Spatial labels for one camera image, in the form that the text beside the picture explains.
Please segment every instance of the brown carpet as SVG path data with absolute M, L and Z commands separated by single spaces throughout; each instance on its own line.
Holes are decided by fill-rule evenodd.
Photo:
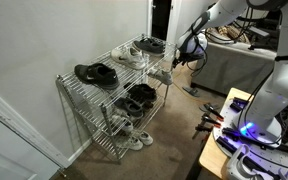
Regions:
M 145 146 L 140 151 L 129 150 L 121 164 L 117 164 L 91 145 L 64 171 L 67 179 L 185 179 L 205 135 L 200 133 L 192 140 L 194 127 L 200 123 L 203 114 L 199 106 L 211 102 L 221 107 L 225 100 L 224 97 L 203 90 L 199 90 L 199 98 L 183 92 L 182 86 L 190 84 L 190 73 L 190 70 L 182 66 L 174 70 L 174 84 L 170 86 L 166 105 L 145 129 L 154 139 L 151 146 Z M 159 93 L 164 92 L 165 87 L 162 86 Z

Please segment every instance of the desk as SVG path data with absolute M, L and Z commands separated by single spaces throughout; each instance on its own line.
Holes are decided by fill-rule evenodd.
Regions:
M 231 88 L 225 102 L 234 97 L 248 99 L 249 96 L 250 94 L 246 92 Z M 217 147 L 213 133 L 211 133 L 199 158 L 201 166 L 220 179 L 226 179 L 226 163 L 228 160 L 228 157 Z

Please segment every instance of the wall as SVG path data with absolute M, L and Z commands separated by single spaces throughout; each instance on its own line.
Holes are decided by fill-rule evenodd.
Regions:
M 56 75 L 144 33 L 146 20 L 146 0 L 0 0 L 0 96 L 71 157 L 87 134 L 65 119 Z

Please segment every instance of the black shoe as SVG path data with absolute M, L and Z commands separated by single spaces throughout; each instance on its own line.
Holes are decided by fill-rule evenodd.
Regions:
M 146 38 L 142 39 L 141 41 L 134 41 L 133 46 L 147 54 L 151 54 L 153 56 L 163 56 L 163 44 L 156 42 L 154 39 Z
M 143 109 L 140 105 L 128 98 L 119 98 L 114 102 L 114 105 L 122 109 L 135 118 L 143 117 Z
M 114 90 L 119 86 L 115 70 L 102 63 L 90 66 L 79 64 L 75 66 L 74 73 L 84 84 L 94 84 L 106 90 Z
M 126 89 L 131 83 L 127 83 L 124 88 Z M 157 99 L 155 89 L 147 84 L 137 84 L 128 90 L 132 98 L 143 98 L 144 101 L 153 102 Z
M 142 107 L 143 107 L 144 111 L 149 111 L 153 108 L 153 106 L 154 106 L 154 104 L 152 102 L 146 101 Z

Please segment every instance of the shoe rack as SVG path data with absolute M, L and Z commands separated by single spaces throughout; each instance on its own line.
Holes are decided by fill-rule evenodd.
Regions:
M 125 51 L 126 47 L 132 46 L 133 41 L 139 41 L 144 38 L 147 38 L 147 36 L 139 35 L 116 48 Z M 64 97 L 61 99 L 62 103 L 65 100 L 72 109 L 76 119 L 80 120 L 87 127 L 93 140 L 92 143 L 98 144 L 109 152 L 110 155 L 115 156 L 119 163 L 128 149 L 119 148 L 116 143 L 124 140 L 127 141 L 129 137 L 120 135 L 122 134 L 120 130 L 125 125 L 125 122 L 119 122 L 119 120 L 113 121 L 111 118 L 116 113 L 114 102 L 120 97 L 126 97 L 128 95 L 127 91 L 135 84 L 147 83 L 156 90 L 163 85 L 160 81 L 147 76 L 151 68 L 163 64 L 165 69 L 165 64 L 168 64 L 166 69 L 172 71 L 172 61 L 175 56 L 176 46 L 160 39 L 152 39 L 165 45 L 164 56 L 154 57 L 143 54 L 147 60 L 147 66 L 142 70 L 130 69 L 116 63 L 111 59 L 110 51 L 87 63 L 88 65 L 103 63 L 110 68 L 114 68 L 120 82 L 119 87 L 115 90 L 103 90 L 93 85 L 83 84 L 75 76 L 73 70 L 64 75 L 58 75 L 56 79 L 59 93 Z M 124 89 L 123 86 L 128 82 L 132 82 L 132 85 Z M 158 98 L 154 102 L 153 108 L 145 112 L 143 118 L 133 122 L 135 129 L 144 130 L 156 112 L 165 105 L 167 94 L 168 86 L 162 95 L 157 93 Z

